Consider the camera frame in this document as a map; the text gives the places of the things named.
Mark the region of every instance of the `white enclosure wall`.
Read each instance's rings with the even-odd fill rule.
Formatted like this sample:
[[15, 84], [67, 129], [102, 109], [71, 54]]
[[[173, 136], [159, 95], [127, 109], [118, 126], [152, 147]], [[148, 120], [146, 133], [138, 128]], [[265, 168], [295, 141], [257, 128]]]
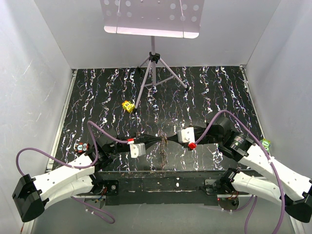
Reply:
[[[247, 64], [272, 154], [312, 178], [312, 2], [282, 0]], [[305, 224], [306, 233], [312, 233]]]
[[[106, 33], [99, 0], [35, 2], [71, 68], [138, 66], [151, 50], [147, 36]], [[246, 64], [279, 2], [205, 0], [199, 37], [156, 38], [156, 51], [170, 66]]]
[[[18, 234], [15, 156], [25, 147], [51, 152], [71, 69], [33, 0], [2, 0], [0, 22], [0, 233]], [[35, 176], [47, 158], [25, 152], [20, 162]]]

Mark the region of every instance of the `yellow cube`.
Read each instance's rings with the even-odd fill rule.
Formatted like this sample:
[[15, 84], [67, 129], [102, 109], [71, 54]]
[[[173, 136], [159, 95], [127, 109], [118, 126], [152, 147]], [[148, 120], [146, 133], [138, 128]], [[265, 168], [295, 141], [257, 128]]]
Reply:
[[125, 101], [122, 104], [122, 108], [125, 109], [127, 112], [131, 113], [134, 110], [135, 106], [131, 102]]

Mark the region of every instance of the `small toy figure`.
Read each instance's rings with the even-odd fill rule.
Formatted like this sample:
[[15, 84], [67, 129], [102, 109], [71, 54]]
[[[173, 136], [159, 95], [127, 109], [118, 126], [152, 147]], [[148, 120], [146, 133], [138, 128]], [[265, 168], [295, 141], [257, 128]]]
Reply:
[[134, 110], [135, 106], [131, 102], [125, 101], [122, 104], [122, 108], [125, 109], [127, 112], [131, 113]]
[[264, 138], [261, 140], [261, 144], [263, 145], [264, 149], [270, 154], [271, 142]]
[[75, 144], [74, 149], [78, 154], [83, 154], [89, 149], [89, 146], [89, 143], [80, 142], [79, 144]]

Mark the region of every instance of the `wire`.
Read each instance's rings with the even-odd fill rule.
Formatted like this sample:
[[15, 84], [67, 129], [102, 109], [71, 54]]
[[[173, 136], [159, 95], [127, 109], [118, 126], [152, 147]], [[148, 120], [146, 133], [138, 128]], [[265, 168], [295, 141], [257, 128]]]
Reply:
[[236, 199], [238, 197], [238, 191], [236, 192], [235, 197], [233, 197], [234, 193], [235, 192], [233, 192], [233, 194], [230, 197], [228, 197], [229, 200]]
[[95, 209], [95, 210], [97, 210], [97, 211], [99, 211], [99, 212], [102, 212], [102, 213], [108, 215], [108, 216], [112, 219], [112, 221], [110, 221], [108, 218], [105, 218], [104, 216], [100, 215], [100, 214], [97, 213], [97, 212], [90, 211], [89, 209], [86, 210], [86, 211], [89, 211], [91, 214], [100, 217], [100, 218], [103, 219], [105, 222], [107, 222], [107, 223], [109, 223], [109, 224], [115, 223], [116, 220], [115, 220], [114, 216], [113, 216], [111, 213], [109, 213], [108, 211], [101, 210], [101, 209], [99, 209], [99, 208], [97, 208], [97, 207], [95, 207], [95, 206], [93, 206], [93, 205], [90, 205], [90, 204], [84, 202], [84, 201], [80, 201], [79, 199], [77, 199], [77, 198], [75, 198], [75, 197], [73, 197], [73, 196], [72, 196], [71, 198], [72, 198], [73, 200], [77, 201], [77, 202], [80, 202], [81, 204], [84, 204], [85, 206], [91, 207], [92, 209]]
[[[266, 158], [268, 160], [271, 160], [271, 157], [270, 155], [268, 154], [268, 152], [265, 150], [265, 148], [263, 147], [263, 145], [260, 143], [260, 141], [252, 134], [252, 132], [235, 116], [233, 115], [231, 112], [227, 111], [227, 110], [222, 110], [222, 111], [219, 111], [214, 117], [213, 119], [211, 120], [211, 122], [209, 123], [209, 125], [207, 126], [207, 128], [205, 129], [204, 133], [199, 137], [199, 139], [197, 141], [195, 141], [195, 144], [197, 145], [204, 137], [205, 135], [208, 133], [209, 129], [211, 128], [211, 126], [213, 125], [213, 123], [215, 122], [215, 120], [222, 114], [222, 113], [227, 113], [229, 114], [230, 116], [232, 116], [246, 131], [247, 133], [254, 139], [254, 141], [257, 143], [257, 145], [262, 149], [262, 151], [264, 152], [264, 155], [266, 156]], [[272, 234], [276, 234], [280, 228], [280, 226], [282, 225], [282, 221], [283, 221], [283, 218], [284, 218], [284, 214], [285, 214], [285, 197], [284, 197], [284, 190], [283, 190], [283, 187], [282, 187], [282, 182], [281, 182], [281, 179], [279, 178], [279, 175], [277, 173], [277, 170], [274, 166], [274, 164], [271, 162], [270, 163], [271, 167], [272, 167], [272, 170], [276, 176], [276, 181], [277, 181], [277, 184], [278, 184], [278, 187], [279, 187], [279, 190], [280, 190], [280, 193], [281, 193], [281, 200], [282, 200], [282, 206], [281, 206], [281, 214], [280, 214], [280, 217], [279, 217], [279, 220], [278, 220], [278, 223], [275, 227], [275, 229], [273, 230]]]
[[254, 211], [255, 204], [257, 203], [257, 199], [258, 199], [258, 197], [255, 196], [255, 197], [254, 197], [254, 201], [253, 201], [253, 206], [252, 206], [252, 208], [250, 209], [249, 214], [248, 214], [248, 216], [247, 216], [247, 218], [246, 218], [245, 226], [244, 226], [244, 232], [245, 232], [245, 234], [247, 234], [248, 221], [249, 221], [250, 217], [252, 216], [252, 213], [253, 213], [253, 211]]
[[236, 209], [236, 210], [233, 210], [232, 212], [237, 212], [237, 211], [241, 211], [241, 210], [245, 209], [245, 208], [251, 203], [253, 197], [254, 197], [254, 195], [252, 195], [252, 196], [249, 198], [249, 200], [247, 201], [247, 203], [246, 203], [245, 205], [243, 205], [241, 208], [238, 208], [238, 209]]
[[87, 166], [75, 166], [75, 167], [74, 167], [74, 166], [72, 166], [72, 165], [69, 165], [69, 164], [67, 164], [67, 163], [65, 163], [65, 162], [62, 162], [62, 161], [58, 160], [57, 158], [55, 158], [55, 157], [53, 157], [53, 156], [47, 154], [46, 152], [44, 152], [44, 151], [42, 151], [42, 150], [40, 150], [40, 149], [36, 149], [36, 148], [30, 147], [30, 148], [24, 148], [24, 149], [20, 150], [20, 151], [18, 152], [18, 154], [16, 155], [16, 167], [17, 167], [19, 173], [20, 173], [22, 176], [25, 175], [25, 174], [22, 172], [22, 170], [20, 169], [19, 157], [20, 157], [20, 154], [21, 154], [22, 152], [27, 151], [27, 150], [36, 151], [36, 152], [38, 152], [38, 153], [41, 153], [42, 155], [44, 155], [44, 156], [46, 156], [46, 157], [48, 157], [48, 158], [54, 160], [55, 162], [57, 162], [57, 163], [59, 163], [59, 164], [61, 164], [61, 165], [63, 165], [63, 166], [66, 166], [66, 167], [77, 168], [77, 169], [85, 169], [85, 168], [89, 168], [89, 167], [94, 166], [95, 163], [96, 163], [97, 160], [98, 160], [98, 146], [97, 146], [97, 143], [96, 143], [95, 136], [94, 136], [94, 134], [93, 134], [93, 132], [92, 132], [91, 126], [93, 126], [93, 127], [95, 127], [96, 129], [100, 130], [101, 133], [103, 133], [104, 135], [106, 135], [108, 138], [110, 138], [110, 139], [113, 140], [113, 141], [116, 141], [116, 142], [121, 143], [121, 144], [127, 144], [127, 143], [128, 143], [126, 140], [118, 140], [118, 139], [114, 138], [113, 136], [109, 135], [107, 132], [105, 132], [103, 129], [101, 129], [100, 127], [98, 127], [98, 126], [97, 126], [95, 123], [93, 123], [92, 121], [88, 121], [88, 122], [87, 122], [87, 125], [88, 125], [88, 129], [89, 129], [89, 132], [90, 132], [90, 135], [91, 135], [91, 138], [92, 138], [92, 142], [93, 142], [94, 147], [95, 147], [95, 150], [96, 150], [96, 158], [94, 159], [94, 161], [93, 161], [90, 165], [87, 165]]
[[105, 187], [104, 191], [102, 192], [101, 196], [99, 197], [99, 199], [96, 199], [96, 203], [101, 201], [101, 199], [103, 198], [104, 194], [106, 193], [107, 191], [107, 187]]
[[247, 201], [247, 203], [245, 205], [243, 205], [241, 208], [238, 208], [236, 210], [221, 210], [221, 209], [216, 209], [216, 208], [212, 208], [212, 207], [208, 207], [208, 206], [201, 206], [203, 208], [206, 208], [206, 209], [210, 209], [210, 210], [215, 210], [215, 211], [227, 211], [227, 212], [237, 212], [237, 211], [241, 211], [243, 209], [245, 209], [252, 201], [254, 195], [252, 195], [249, 200]]

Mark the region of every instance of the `cable tie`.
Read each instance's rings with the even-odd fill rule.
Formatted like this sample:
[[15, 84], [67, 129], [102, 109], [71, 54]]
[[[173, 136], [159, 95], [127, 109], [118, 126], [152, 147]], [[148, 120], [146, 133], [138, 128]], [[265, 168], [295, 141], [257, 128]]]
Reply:
[[274, 157], [271, 157], [271, 159], [268, 160], [269, 164], [271, 164], [274, 160]]

